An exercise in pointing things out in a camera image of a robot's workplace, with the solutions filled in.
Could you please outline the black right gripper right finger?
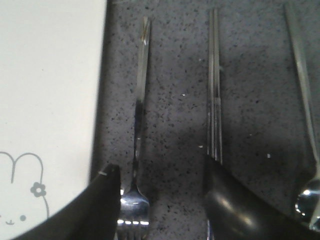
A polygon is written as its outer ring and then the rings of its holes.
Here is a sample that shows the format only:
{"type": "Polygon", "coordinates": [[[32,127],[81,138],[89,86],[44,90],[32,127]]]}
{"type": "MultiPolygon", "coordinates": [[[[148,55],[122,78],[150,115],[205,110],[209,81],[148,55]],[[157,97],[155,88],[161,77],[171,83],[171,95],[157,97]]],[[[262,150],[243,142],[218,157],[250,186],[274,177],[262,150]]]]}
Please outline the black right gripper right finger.
{"type": "Polygon", "coordinates": [[[259,198],[210,156],[204,161],[204,209],[216,240],[320,238],[259,198]]]}

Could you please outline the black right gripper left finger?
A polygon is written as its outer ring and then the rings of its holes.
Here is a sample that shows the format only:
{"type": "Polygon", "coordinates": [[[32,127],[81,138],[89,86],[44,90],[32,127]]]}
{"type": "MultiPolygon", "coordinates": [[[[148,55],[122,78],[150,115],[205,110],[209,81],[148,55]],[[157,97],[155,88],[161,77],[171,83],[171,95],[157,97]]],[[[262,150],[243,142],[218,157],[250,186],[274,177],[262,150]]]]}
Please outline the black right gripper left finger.
{"type": "Polygon", "coordinates": [[[112,240],[120,214],[120,188],[120,167],[108,164],[66,207],[16,239],[112,240]]]}

